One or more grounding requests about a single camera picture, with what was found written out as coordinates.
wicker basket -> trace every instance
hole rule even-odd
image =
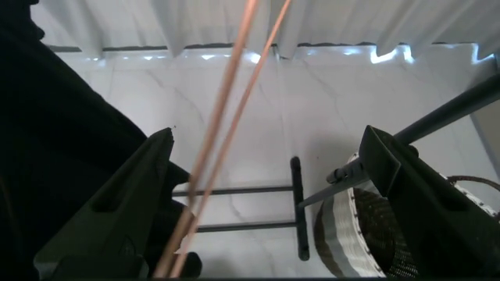
[[[349,161],[356,158],[354,154]],[[495,216],[477,197],[455,188]],[[321,260],[336,277],[418,276],[391,206],[371,182],[326,199],[316,217],[314,239]]]

white marble floor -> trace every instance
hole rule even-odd
[[[471,44],[435,45],[417,59],[399,46],[388,56],[374,47],[299,48],[294,60],[270,56],[248,102],[218,187],[289,184],[288,162],[302,161],[305,196],[325,187],[325,176],[356,151],[366,125],[397,133],[492,74],[494,59],[477,61]],[[172,127],[171,159],[191,170],[201,145],[230,49],[108,52],[104,59],[60,57],[147,135]],[[243,94],[259,56],[245,53],[224,121]],[[415,143],[421,158],[445,175],[498,181],[469,117]],[[500,194],[464,185],[495,210]],[[214,196],[202,224],[293,218],[291,193]],[[294,229],[203,233],[193,251],[204,277],[331,276],[314,248],[296,254]]]

black fabric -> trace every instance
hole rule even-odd
[[[36,2],[0,0],[0,279],[37,279],[37,251],[146,139],[39,41]]]

white curtain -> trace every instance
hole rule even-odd
[[[260,0],[247,47],[259,52],[284,0]],[[178,55],[193,44],[231,43],[245,0],[41,0],[32,17],[43,42],[100,56],[106,47],[166,46]],[[300,43],[397,44],[417,57],[432,43],[476,42],[479,59],[500,49],[500,1],[293,0],[276,43],[293,57]]]

orange rope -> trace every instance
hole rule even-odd
[[[194,205],[195,191],[198,186],[199,177],[205,168],[207,159],[213,149],[217,133],[220,128],[220,123],[226,108],[227,99],[230,90],[233,86],[234,78],[240,64],[241,54],[245,47],[246,38],[252,26],[253,17],[255,15],[258,0],[247,0],[245,10],[243,12],[243,19],[241,20],[240,30],[238,31],[236,41],[234,42],[233,51],[229,64],[224,74],[222,87],[220,88],[219,96],[216,100],[215,108],[212,111],[209,128],[205,134],[202,149],[196,158],[195,166],[189,179],[189,208],[185,208],[177,222],[176,228],[167,243],[162,257],[159,259],[156,270],[153,274],[155,278],[165,277],[173,261],[173,253],[179,247],[180,241],[184,236],[185,230],[188,227],[189,218],[191,217],[191,210]]]
[[[175,261],[172,272],[170,273],[171,278],[178,277],[180,275],[181,269],[184,266],[184,262],[186,260],[187,254],[188,254],[188,248],[191,246],[191,242],[193,241],[193,237],[196,233],[196,230],[198,229],[198,221],[201,218],[203,211],[205,209],[206,203],[209,199],[209,196],[212,193],[213,185],[214,185],[215,180],[217,178],[217,175],[222,167],[222,164],[224,162],[226,154],[229,151],[230,143],[233,140],[233,136],[236,132],[236,129],[238,128],[238,123],[240,121],[241,115],[243,114],[243,110],[245,109],[248,98],[250,97],[250,94],[252,93],[252,88],[255,85],[257,78],[259,77],[260,70],[262,69],[265,61],[267,60],[267,56],[269,54],[269,49],[271,47],[271,44],[274,41],[274,38],[276,37],[276,33],[281,25],[281,22],[283,21],[284,15],[287,12],[287,8],[290,5],[290,2],[291,2],[291,0],[287,0],[284,3],[283,8],[281,8],[280,15],[276,19],[276,23],[274,24],[273,30],[271,31],[269,38],[267,39],[266,46],[264,47],[264,50],[262,51],[260,60],[257,63],[257,66],[255,67],[255,69],[252,73],[252,76],[250,77],[250,81],[248,82],[248,86],[245,89],[245,93],[243,94],[243,97],[241,98],[240,104],[237,107],[236,113],[234,114],[234,118],[233,118],[233,121],[231,123],[231,127],[226,135],[226,138],[224,139],[224,142],[222,144],[220,152],[217,155],[216,164],[215,164],[215,167],[212,171],[212,174],[210,175],[209,182],[207,184],[207,188],[205,189],[205,193],[203,194],[203,199],[202,199],[202,202],[199,206],[198,212],[197,212],[193,222],[191,223],[191,227],[190,227],[189,232],[187,234],[187,238],[184,241],[183,247],[180,249],[179,257]]]

